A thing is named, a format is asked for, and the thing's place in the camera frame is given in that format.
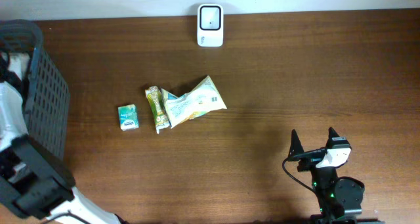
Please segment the white barcode scanner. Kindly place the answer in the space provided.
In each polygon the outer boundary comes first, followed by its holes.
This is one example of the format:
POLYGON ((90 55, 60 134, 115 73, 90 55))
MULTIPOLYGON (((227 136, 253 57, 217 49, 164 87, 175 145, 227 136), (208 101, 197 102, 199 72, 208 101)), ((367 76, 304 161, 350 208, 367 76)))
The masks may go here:
POLYGON ((200 47, 220 47, 224 41, 224 9, 201 4, 197 9, 197 42, 200 47))

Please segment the green yellow snack bar wrapper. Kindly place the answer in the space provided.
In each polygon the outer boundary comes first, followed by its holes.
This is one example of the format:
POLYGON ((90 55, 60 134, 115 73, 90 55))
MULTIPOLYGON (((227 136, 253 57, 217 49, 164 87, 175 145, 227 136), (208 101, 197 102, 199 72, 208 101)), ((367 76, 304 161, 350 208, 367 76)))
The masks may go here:
POLYGON ((157 86, 151 86, 145 90, 145 95, 152 110, 156 133, 159 134, 171 125, 163 106, 161 91, 157 86))

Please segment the teal tissue pack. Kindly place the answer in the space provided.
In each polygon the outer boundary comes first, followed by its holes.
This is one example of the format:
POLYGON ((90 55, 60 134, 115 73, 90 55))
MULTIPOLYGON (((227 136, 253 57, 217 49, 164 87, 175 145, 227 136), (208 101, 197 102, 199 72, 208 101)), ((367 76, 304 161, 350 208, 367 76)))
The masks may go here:
POLYGON ((122 131, 139 128, 137 108, 134 104, 118 108, 120 129, 122 131))

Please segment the large yellow white snack bag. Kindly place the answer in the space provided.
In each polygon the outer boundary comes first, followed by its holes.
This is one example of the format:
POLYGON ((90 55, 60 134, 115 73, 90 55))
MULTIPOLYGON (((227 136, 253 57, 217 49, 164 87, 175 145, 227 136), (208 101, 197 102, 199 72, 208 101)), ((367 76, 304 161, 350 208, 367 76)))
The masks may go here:
POLYGON ((161 95, 171 129, 208 112, 227 109, 210 76, 203 79, 191 92, 180 97, 165 89, 161 89, 161 95))

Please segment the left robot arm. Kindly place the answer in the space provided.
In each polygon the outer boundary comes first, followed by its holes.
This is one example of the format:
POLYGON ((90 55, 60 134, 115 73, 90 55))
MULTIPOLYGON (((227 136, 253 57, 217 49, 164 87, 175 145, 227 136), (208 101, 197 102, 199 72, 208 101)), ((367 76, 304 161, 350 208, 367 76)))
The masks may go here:
POLYGON ((124 223, 86 198, 60 159, 35 140, 24 119, 32 57, 1 51, 1 204, 42 223, 124 223))

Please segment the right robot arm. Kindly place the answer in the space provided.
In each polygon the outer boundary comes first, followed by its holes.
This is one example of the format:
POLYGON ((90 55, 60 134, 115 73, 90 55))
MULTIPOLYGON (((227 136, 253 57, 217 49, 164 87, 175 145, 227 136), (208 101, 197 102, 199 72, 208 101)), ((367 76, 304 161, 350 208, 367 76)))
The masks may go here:
POLYGON ((347 163, 351 151, 347 138, 340 136, 332 127, 328 129, 325 146, 309 151, 304 150, 297 131, 291 131, 291 145, 282 169, 292 180, 315 194, 320 213, 311 215, 309 223, 380 223, 378 219, 358 219, 362 214, 363 182, 337 175, 337 169, 347 163), (288 162, 297 162, 298 172, 311 173, 311 186, 288 172, 285 167, 288 162))

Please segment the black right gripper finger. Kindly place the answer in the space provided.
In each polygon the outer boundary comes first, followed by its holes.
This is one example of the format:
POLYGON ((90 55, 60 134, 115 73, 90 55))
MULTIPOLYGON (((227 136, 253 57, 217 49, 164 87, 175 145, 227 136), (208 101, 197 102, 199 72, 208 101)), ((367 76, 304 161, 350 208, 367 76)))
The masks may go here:
POLYGON ((328 137, 329 139, 332 139, 332 138, 340 137, 340 135, 332 127, 330 127, 328 129, 328 137))
POLYGON ((297 131, 293 129, 291 131, 291 145, 289 147, 288 161, 299 161, 304 154, 304 149, 297 134, 297 131))

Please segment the grey plastic mesh basket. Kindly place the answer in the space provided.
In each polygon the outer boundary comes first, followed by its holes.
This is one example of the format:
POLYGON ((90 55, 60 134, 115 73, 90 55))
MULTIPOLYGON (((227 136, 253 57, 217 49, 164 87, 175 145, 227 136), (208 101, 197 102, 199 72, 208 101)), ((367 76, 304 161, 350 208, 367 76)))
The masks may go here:
POLYGON ((43 33, 28 20, 1 22, 1 49, 28 53, 24 119, 29 134, 59 159, 64 157, 70 92, 43 47, 43 33))

